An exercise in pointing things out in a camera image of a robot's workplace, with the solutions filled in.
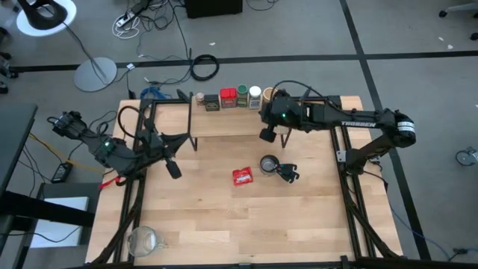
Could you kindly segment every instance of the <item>wooden table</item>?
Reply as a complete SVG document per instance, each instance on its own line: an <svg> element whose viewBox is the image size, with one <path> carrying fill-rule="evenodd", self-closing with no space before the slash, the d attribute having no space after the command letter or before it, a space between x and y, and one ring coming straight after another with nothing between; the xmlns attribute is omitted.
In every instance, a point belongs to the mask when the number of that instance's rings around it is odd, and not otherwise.
<svg viewBox="0 0 478 269"><path fill-rule="evenodd" d="M344 109L362 109L357 96L342 96L341 101ZM120 107L139 104L139 100L128 100ZM187 132L187 108L187 104L158 106L158 130L169 135ZM122 121L134 132L136 112L125 111ZM199 147L195 152L186 142L178 151L182 177L171 179L162 161L152 165L146 177L140 225L162 235L167 248L135 259L136 265L329 262L341 255L354 259L330 132L292 131L283 149L280 139L275 143L259 139L261 128L257 111L205 112L193 105L191 134L198 137ZM349 133L355 148L371 141L367 129L349 129ZM114 136L123 137L118 126ZM289 184L279 176L263 176L258 163L267 154L297 164L300 179ZM254 182L235 187L232 171L243 167L252 168ZM372 164L365 170L379 174ZM112 173L104 180L113 177ZM370 224L401 254L383 183L367 174L359 178ZM101 253L115 233L123 194L124 188L113 185L102 191L87 262ZM126 246L123 250L124 261Z"/></svg>

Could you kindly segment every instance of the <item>jar lid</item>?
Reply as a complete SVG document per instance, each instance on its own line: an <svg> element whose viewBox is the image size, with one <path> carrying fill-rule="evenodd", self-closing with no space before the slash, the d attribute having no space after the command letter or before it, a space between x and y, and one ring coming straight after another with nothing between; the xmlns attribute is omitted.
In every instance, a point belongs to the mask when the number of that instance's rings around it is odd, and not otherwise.
<svg viewBox="0 0 478 269"><path fill-rule="evenodd" d="M253 97L259 97L261 95L261 88L258 87L258 86L252 86L250 89L249 89L249 94Z"/></svg>
<svg viewBox="0 0 478 269"><path fill-rule="evenodd" d="M246 85L239 85L239 87L238 87L238 93L247 93L247 87L246 87Z"/></svg>

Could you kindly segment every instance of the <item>black floor stripe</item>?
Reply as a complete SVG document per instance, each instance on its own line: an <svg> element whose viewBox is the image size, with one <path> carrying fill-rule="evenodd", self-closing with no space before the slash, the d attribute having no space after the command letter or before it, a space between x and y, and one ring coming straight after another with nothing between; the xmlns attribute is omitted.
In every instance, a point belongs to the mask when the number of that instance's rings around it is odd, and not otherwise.
<svg viewBox="0 0 478 269"><path fill-rule="evenodd" d="M455 58L478 56L478 51L463 52L416 52L416 53L384 53L369 55L284 55L284 56L258 56L218 58L220 64L259 64L280 63L289 61L360 61L360 60L398 60L398 59L424 59L424 58ZM117 63L118 68L126 68L128 64L136 67L183 67L190 64L189 61L142 61ZM45 65L11 67L16 72L42 72L42 71L73 71L79 64Z"/></svg>
<svg viewBox="0 0 478 269"><path fill-rule="evenodd" d="M355 23L353 22L352 14L350 13L349 6L347 4L347 0L340 0L342 11L345 15L345 20L347 21L347 26L349 27L350 35L353 40L353 45L356 48L358 55L363 55L364 57L360 59L360 66L362 68L362 72L364 73L365 81L367 82L368 90L370 96L372 97L373 106L375 109L382 110L382 102L380 102L379 93L376 89L375 82L373 81L372 73L370 72L370 67L368 66L368 58L364 55L364 50L360 44L359 33L355 27ZM392 165L394 167L395 176L398 181L398 186L400 189L400 194L403 199L403 204L405 206L405 210L407 216L410 221L410 227L419 234L423 234L423 230L421 229L420 221L418 219L417 211L415 209L415 204L413 203L412 195L410 194L409 185L406 181L405 172L403 171L402 162L400 161L400 157L398 152L393 149L389 151L389 155L392 161ZM430 260L431 256L428 250L428 246L426 245L425 240L422 237L419 237L413 234L415 244L417 245L418 253L421 259Z"/></svg>

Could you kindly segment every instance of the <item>red snack bag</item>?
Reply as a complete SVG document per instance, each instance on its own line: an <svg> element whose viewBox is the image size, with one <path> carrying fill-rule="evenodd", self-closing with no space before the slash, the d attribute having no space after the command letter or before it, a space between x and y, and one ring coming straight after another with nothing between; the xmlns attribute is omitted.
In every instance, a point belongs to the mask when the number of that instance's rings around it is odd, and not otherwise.
<svg viewBox="0 0 478 269"><path fill-rule="evenodd" d="M246 167L242 170L232 171L232 181L236 186L254 182L251 167Z"/></svg>

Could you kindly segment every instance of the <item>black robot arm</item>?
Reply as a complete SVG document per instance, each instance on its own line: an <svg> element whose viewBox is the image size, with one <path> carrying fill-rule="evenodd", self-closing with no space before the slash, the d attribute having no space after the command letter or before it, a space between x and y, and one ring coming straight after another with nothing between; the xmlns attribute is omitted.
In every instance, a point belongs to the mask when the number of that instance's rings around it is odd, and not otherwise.
<svg viewBox="0 0 478 269"><path fill-rule="evenodd" d="M166 161L166 167L174 179L181 177L181 171L172 157L189 138L188 134L158 134L155 124L145 119L145 128L136 134L141 146L134 152L123 139L89 130L78 112L64 112L59 118L50 117L48 121L53 125L54 132L85 143L102 166L114 168L121 177L135 176L143 168L160 160Z"/></svg>
<svg viewBox="0 0 478 269"><path fill-rule="evenodd" d="M416 141L413 121L399 111L345 111L327 98L324 104L294 101L285 90L279 90L259 114L268 124L260 137L269 142L275 139L276 126L304 132L337 126L381 129L383 135L361 149L337 152L337 160L346 164L348 173L362 174L367 160L381 157L395 147L411 146Z"/></svg>

